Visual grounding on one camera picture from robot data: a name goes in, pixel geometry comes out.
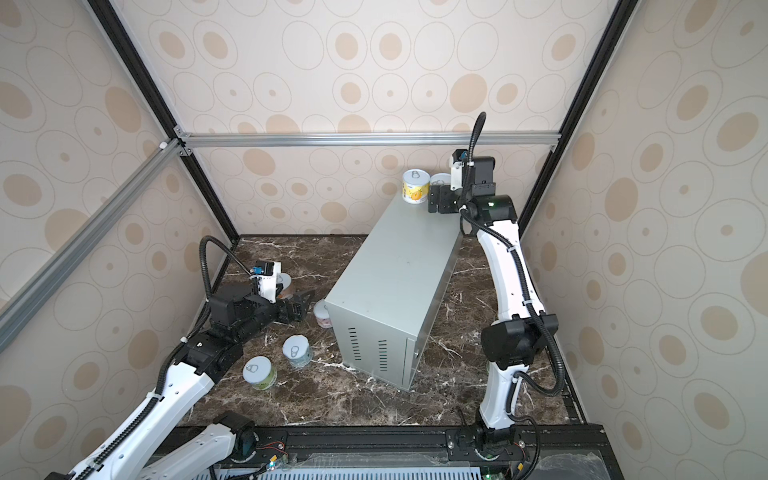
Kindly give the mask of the light blue label can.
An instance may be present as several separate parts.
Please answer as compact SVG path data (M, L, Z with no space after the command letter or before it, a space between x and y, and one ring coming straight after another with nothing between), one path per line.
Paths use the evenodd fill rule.
M283 343L282 351L294 369L306 367L313 358L312 347L304 335L292 335L287 338Z

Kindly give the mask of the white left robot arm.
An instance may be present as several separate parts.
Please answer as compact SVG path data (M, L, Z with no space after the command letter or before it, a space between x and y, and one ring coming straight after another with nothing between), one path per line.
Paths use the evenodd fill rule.
M204 318L171 352L155 388L114 434L67 474L49 479L136 479L183 415L243 356L243 344L273 322L302 320L314 297L308 290L273 302L255 287L234 285L207 298Z

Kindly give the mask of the yellow orange label can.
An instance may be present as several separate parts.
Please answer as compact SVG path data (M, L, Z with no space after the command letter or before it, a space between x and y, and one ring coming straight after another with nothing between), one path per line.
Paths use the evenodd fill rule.
M431 185L443 186L451 185L451 175L449 173L437 173L430 178Z

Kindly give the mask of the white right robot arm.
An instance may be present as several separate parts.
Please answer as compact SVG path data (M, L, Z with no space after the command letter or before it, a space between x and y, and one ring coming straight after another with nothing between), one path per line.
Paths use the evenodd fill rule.
M545 311L525 263L517 214L511 198L496 193L495 159L471 159L454 152L451 181L430 187L431 213L459 215L462 226L479 241L497 294L498 319L481 332L488 361L488 382L473 426L462 428L455 445L481 449L512 442L515 426L533 421L516 414L517 398L526 385L545 397L559 396L565 386L565 364L554 335L559 322Z

